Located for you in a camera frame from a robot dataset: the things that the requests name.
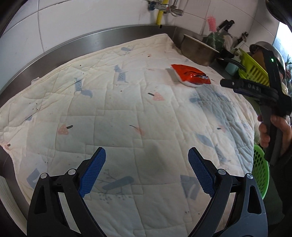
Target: white tile wall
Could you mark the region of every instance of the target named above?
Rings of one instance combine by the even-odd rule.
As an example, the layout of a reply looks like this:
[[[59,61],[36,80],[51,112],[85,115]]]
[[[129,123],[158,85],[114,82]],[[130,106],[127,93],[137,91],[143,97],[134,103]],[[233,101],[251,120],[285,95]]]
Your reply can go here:
[[[147,6],[145,0],[28,0],[0,38],[0,88],[32,59],[66,40],[109,27],[154,24],[157,10],[149,12]],[[163,24],[208,34],[208,16],[215,16],[217,25],[234,20],[230,34],[250,33],[245,48],[259,40],[273,42],[279,24],[265,0],[179,0],[178,6],[185,14],[164,15]]]
[[[266,8],[265,0],[259,0],[255,20],[265,27],[273,36],[276,36],[279,21],[269,13]]]
[[[39,1],[39,10],[44,9],[46,7],[56,5],[62,2],[66,2],[69,0],[38,0]]]
[[[186,13],[205,18],[211,0],[188,0],[184,10]]]
[[[237,7],[223,0],[211,0],[207,17],[214,16],[216,25],[220,25],[224,20],[234,20],[235,24],[228,31],[232,36],[239,38],[245,31],[249,32],[253,23],[253,18]],[[209,27],[205,25],[204,34],[208,35]]]
[[[272,44],[274,42],[274,39],[275,37],[266,28],[264,28],[260,23],[254,20],[251,31],[247,38],[246,45],[249,47],[251,44],[258,41],[266,41]]]
[[[43,53],[37,13],[8,30],[0,38],[0,49],[0,88],[3,88],[15,73]]]
[[[8,31],[11,27],[15,26],[20,21],[22,21],[24,18],[37,12],[37,10],[38,10],[38,0],[28,0],[25,3],[25,5],[22,5],[21,8],[14,15],[14,17],[8,24],[7,28],[5,29],[5,32]]]
[[[71,0],[42,9],[39,27],[44,50],[92,31],[137,24],[141,4],[142,0]]]
[[[182,17],[177,17],[175,20],[177,26],[191,30],[197,34],[200,34],[203,23],[204,19],[188,13],[184,13]]]
[[[256,9],[258,6],[258,1],[260,0],[224,0],[225,2],[230,3],[231,5],[237,7],[243,12],[250,15],[252,18],[255,17]]]
[[[240,48],[243,49],[245,52],[249,52],[249,47],[245,44],[243,44]]]

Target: pink brush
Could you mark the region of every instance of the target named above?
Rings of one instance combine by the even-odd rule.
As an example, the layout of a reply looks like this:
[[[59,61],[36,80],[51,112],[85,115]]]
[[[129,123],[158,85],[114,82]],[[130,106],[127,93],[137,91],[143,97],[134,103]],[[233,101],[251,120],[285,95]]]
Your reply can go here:
[[[209,25],[209,31],[216,32],[216,18],[213,16],[208,16],[207,21]]]

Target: green plastic colander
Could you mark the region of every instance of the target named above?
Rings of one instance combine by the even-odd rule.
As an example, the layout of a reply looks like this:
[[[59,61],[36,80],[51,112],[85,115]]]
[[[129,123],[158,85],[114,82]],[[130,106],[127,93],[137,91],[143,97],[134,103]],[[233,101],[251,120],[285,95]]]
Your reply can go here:
[[[264,154],[264,151],[257,144],[255,144],[253,147],[252,174],[258,184],[262,199],[266,196],[270,180],[269,164],[264,159]]]

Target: finger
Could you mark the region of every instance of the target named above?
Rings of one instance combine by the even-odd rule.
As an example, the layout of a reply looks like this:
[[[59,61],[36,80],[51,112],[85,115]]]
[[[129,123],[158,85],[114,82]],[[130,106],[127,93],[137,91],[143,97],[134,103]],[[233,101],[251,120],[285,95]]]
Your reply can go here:
[[[267,126],[264,123],[261,123],[260,126],[258,127],[260,133],[267,133],[268,129]]]
[[[262,146],[262,148],[267,148],[269,146],[269,144],[266,142],[260,142],[260,145]]]
[[[292,136],[291,126],[286,122],[284,118],[281,118],[276,115],[272,115],[271,122],[283,132],[283,136],[287,136],[287,135]]]
[[[261,133],[260,134],[260,141],[264,143],[269,143],[271,140],[270,136],[266,133]]]
[[[260,121],[260,122],[262,122],[262,121],[263,121],[263,117],[262,117],[262,115],[261,115],[261,114],[258,116],[258,121]]]

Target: white cloth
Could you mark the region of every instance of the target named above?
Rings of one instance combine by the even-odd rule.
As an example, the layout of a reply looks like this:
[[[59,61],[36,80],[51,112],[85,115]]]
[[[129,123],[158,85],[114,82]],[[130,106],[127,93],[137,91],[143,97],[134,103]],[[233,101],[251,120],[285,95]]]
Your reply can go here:
[[[186,87],[171,64],[202,70],[212,85]],[[110,47],[11,98],[0,109],[0,143],[28,202],[42,172],[62,175],[103,147],[107,160],[84,199],[105,233],[187,236],[210,200],[188,163],[189,149],[232,175],[253,166],[256,113],[220,79],[182,56],[165,34]]]

